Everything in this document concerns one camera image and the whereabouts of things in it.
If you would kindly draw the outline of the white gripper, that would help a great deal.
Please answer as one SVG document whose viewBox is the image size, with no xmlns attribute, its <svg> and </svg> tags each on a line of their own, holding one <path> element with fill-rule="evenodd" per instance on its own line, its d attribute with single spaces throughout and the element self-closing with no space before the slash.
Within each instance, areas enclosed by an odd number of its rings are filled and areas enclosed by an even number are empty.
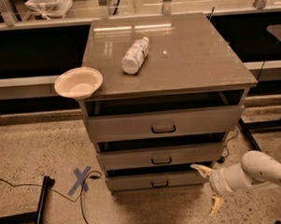
<svg viewBox="0 0 281 224">
<path fill-rule="evenodd" d="M 204 178 L 210 177 L 210 187 L 217 194 L 212 195 L 212 207 L 209 216 L 214 216 L 223 205 L 225 198 L 239 189 L 239 166 L 222 167 L 217 170 L 201 165 L 192 164 L 191 169 L 197 170 Z"/>
</svg>

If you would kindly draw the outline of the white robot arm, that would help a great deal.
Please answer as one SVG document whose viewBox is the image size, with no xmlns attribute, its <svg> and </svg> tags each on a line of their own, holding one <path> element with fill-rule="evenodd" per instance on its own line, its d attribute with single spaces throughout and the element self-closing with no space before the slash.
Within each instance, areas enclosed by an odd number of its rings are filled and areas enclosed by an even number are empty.
<svg viewBox="0 0 281 224">
<path fill-rule="evenodd" d="M 248 151 L 237 164 L 229 167 L 211 169 L 195 163 L 190 168 L 197 170 L 210 184 L 211 217 L 219 211 L 225 198 L 239 189 L 281 187 L 281 163 L 261 151 Z"/>
</svg>

